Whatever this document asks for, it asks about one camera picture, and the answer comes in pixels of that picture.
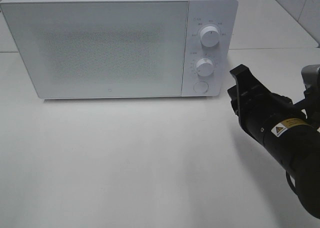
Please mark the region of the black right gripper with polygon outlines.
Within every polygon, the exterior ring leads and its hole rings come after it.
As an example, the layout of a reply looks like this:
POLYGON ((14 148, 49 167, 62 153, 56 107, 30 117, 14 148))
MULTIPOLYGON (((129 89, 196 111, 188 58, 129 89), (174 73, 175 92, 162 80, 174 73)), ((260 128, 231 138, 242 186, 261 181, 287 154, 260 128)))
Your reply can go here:
POLYGON ((293 103, 268 90, 240 64, 229 71, 235 85, 227 90, 240 127, 256 141, 318 141, 320 90, 305 88, 304 99, 293 103))

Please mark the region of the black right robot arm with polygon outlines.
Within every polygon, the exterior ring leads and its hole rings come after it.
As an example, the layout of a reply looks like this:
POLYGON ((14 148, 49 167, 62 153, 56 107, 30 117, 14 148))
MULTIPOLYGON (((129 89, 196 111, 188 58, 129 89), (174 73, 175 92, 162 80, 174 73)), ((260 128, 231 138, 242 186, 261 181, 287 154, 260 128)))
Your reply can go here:
POLYGON ((243 64, 230 74, 236 84, 227 93, 240 127, 284 168, 303 208, 319 218, 320 66, 302 68, 304 99, 297 103, 268 90, 243 64))

